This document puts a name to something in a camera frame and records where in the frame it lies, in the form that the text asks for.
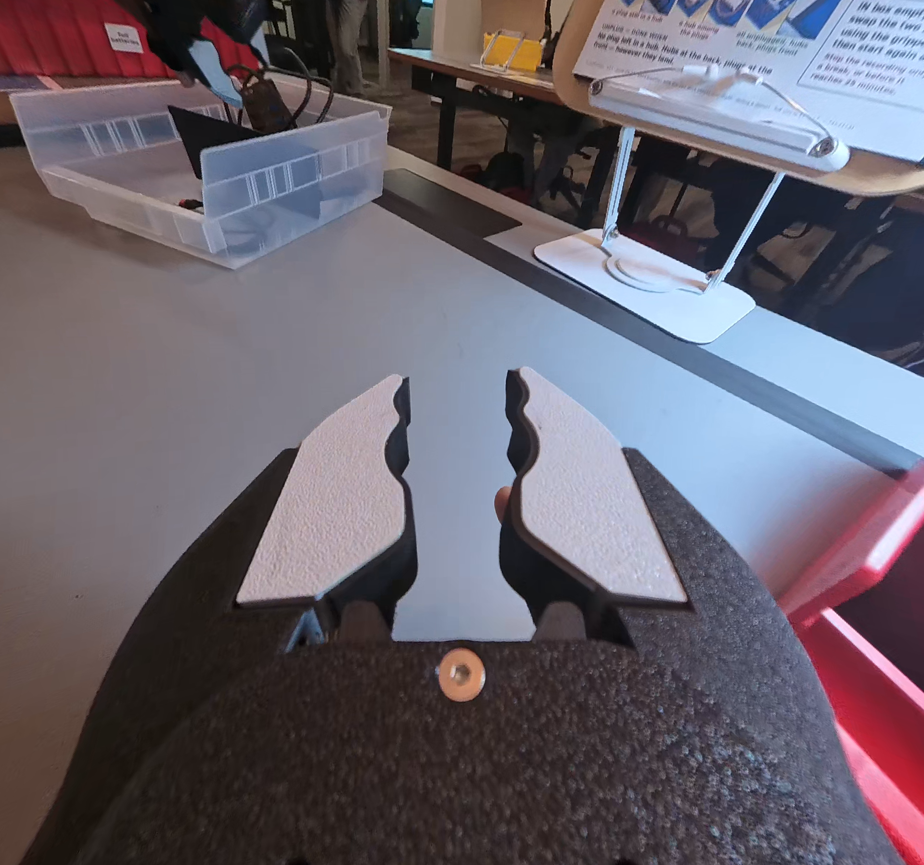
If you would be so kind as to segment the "red open plastic bin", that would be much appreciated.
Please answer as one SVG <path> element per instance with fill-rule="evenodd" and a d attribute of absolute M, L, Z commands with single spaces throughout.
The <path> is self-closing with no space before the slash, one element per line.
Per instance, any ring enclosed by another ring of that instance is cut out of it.
<path fill-rule="evenodd" d="M 860 789 L 899 855 L 923 862 L 923 464 L 778 597 L 834 710 Z"/>

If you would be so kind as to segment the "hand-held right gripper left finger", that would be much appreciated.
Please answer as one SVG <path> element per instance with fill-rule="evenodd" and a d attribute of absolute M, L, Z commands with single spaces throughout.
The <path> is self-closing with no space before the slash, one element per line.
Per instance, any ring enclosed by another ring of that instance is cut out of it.
<path fill-rule="evenodd" d="M 354 603 L 392 628 L 418 575 L 410 380 L 391 374 L 301 442 L 237 591 L 242 608 L 307 605 L 321 626 Z"/>

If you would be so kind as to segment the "clear plastic bin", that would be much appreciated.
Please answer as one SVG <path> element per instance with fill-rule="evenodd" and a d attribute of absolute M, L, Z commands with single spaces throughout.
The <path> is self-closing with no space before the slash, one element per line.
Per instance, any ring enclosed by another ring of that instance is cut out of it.
<path fill-rule="evenodd" d="M 225 123 L 202 86 L 133 79 L 32 88 L 10 103 L 52 196 L 98 222 L 238 269 L 359 209 L 384 188 L 391 107 L 312 87 L 294 130 L 203 147 L 196 175 L 174 119 Z"/>

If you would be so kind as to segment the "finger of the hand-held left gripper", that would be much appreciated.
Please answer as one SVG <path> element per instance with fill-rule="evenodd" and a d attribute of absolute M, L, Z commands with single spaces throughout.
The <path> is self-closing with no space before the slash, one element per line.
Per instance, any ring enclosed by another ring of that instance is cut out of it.
<path fill-rule="evenodd" d="M 188 46 L 189 73 L 231 108 L 242 108 L 240 93 L 225 72 L 214 44 L 205 38 L 194 39 Z"/>

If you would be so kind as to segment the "white document stand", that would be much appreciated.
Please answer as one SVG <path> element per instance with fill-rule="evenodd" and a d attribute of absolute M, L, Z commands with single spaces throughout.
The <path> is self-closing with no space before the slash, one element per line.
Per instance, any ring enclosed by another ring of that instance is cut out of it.
<path fill-rule="evenodd" d="M 603 227 L 538 246 L 535 257 L 595 294 L 641 317 L 668 335 L 709 344 L 747 316 L 755 302 L 726 283 L 785 178 L 863 198 L 892 198 L 922 188 L 918 166 L 865 151 L 852 151 L 832 137 L 815 140 L 772 125 L 710 113 L 694 121 L 689 106 L 641 96 L 646 109 L 620 101 L 609 110 L 600 81 L 575 76 L 576 60 L 603 0 L 574 0 L 552 64 L 556 95 L 619 129 L 614 184 Z M 618 222 L 619 200 L 637 136 L 652 135 L 699 153 L 764 169 L 770 182 L 760 199 L 745 198 L 750 216 L 723 264 L 707 273 L 685 265 L 625 235 Z"/>

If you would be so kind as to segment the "wooden table black legs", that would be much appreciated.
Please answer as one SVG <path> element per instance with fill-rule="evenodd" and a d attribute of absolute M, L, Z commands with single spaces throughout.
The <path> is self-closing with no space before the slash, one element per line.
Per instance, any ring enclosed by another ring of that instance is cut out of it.
<path fill-rule="evenodd" d="M 449 170 L 454 161 L 456 115 L 470 110 L 498 120 L 533 121 L 565 111 L 546 71 L 511 74 L 465 56 L 426 49 L 389 48 L 390 67 L 410 69 L 413 91 L 440 102 L 436 165 Z"/>

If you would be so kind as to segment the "yellow sheet holder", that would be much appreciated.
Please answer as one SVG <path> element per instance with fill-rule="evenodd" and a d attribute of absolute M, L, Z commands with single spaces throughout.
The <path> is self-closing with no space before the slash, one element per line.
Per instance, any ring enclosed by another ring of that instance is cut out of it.
<path fill-rule="evenodd" d="M 504 73 L 536 73 L 543 60 L 545 39 L 527 38 L 520 32 L 485 33 L 479 65 Z"/>

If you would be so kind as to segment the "printed instruction sheet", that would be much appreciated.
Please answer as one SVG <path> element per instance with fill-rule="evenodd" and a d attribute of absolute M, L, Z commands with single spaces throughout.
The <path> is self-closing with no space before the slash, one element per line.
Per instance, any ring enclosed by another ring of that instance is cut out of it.
<path fill-rule="evenodd" d="M 922 0 L 603 0 L 574 74 L 922 165 Z"/>

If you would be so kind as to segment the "black bin divider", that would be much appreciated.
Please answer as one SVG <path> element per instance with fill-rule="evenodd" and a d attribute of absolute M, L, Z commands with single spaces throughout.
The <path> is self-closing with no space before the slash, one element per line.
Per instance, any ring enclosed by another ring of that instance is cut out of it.
<path fill-rule="evenodd" d="M 200 197 L 179 201 L 202 200 L 205 216 L 230 216 L 320 187 L 320 153 L 295 131 L 262 135 L 188 109 L 171 106 L 169 113 L 202 187 Z"/>

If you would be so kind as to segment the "red ribbed bin white label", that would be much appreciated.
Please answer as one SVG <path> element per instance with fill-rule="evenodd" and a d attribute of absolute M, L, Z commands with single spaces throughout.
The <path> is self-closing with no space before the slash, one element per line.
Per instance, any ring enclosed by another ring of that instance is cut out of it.
<path fill-rule="evenodd" d="M 179 0 L 166 3 L 179 5 Z M 216 27 L 206 13 L 201 38 L 192 43 L 213 44 L 219 69 L 269 63 L 261 30 L 245 44 Z M 1 0 L 1 70 L 2 76 L 175 76 L 153 51 L 145 27 L 113 0 Z"/>

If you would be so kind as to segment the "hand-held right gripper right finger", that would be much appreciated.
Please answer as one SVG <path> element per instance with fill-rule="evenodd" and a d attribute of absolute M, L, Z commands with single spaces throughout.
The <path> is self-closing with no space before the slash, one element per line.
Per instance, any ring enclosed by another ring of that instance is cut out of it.
<path fill-rule="evenodd" d="M 622 444 L 528 366 L 509 370 L 504 413 L 514 481 L 499 564 L 538 628 L 572 605 L 589 638 L 627 638 L 619 611 L 686 612 L 688 595 Z"/>

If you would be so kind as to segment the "red bag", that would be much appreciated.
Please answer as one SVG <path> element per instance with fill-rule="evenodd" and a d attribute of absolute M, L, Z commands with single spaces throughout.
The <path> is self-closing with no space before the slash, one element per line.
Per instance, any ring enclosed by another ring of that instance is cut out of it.
<path fill-rule="evenodd" d="M 687 224 L 674 216 L 659 215 L 629 226 L 625 235 L 685 265 L 700 268 L 699 240 L 689 236 Z"/>

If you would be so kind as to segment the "black usb hub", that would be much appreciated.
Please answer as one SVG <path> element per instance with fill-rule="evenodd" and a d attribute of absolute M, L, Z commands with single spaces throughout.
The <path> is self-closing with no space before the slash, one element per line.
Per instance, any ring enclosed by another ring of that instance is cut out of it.
<path fill-rule="evenodd" d="M 295 127 L 294 115 L 276 84 L 265 75 L 248 77 L 240 89 L 241 108 L 253 132 L 262 135 L 286 132 Z"/>

